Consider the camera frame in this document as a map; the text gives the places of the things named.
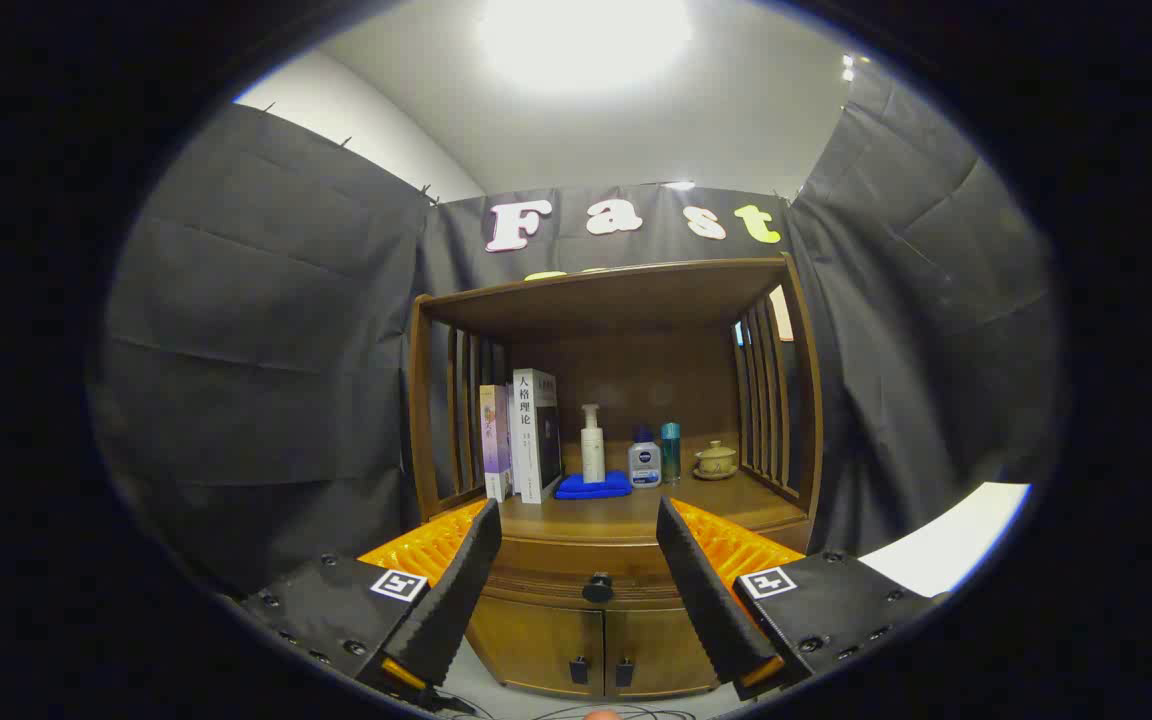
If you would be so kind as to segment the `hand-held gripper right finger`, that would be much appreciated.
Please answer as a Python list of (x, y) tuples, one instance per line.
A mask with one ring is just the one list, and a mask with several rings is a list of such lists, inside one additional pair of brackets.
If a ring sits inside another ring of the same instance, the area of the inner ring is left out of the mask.
[(717, 679), (741, 700), (854, 664), (943, 601), (847, 553), (805, 555), (679, 498), (660, 501), (655, 538)]

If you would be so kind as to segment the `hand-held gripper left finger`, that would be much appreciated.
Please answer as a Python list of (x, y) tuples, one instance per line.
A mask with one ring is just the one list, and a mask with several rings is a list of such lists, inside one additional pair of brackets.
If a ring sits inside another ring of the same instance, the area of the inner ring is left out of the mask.
[(323, 553), (238, 607), (300, 655), (433, 708), (500, 544), (499, 503), (480, 498), (364, 555)]

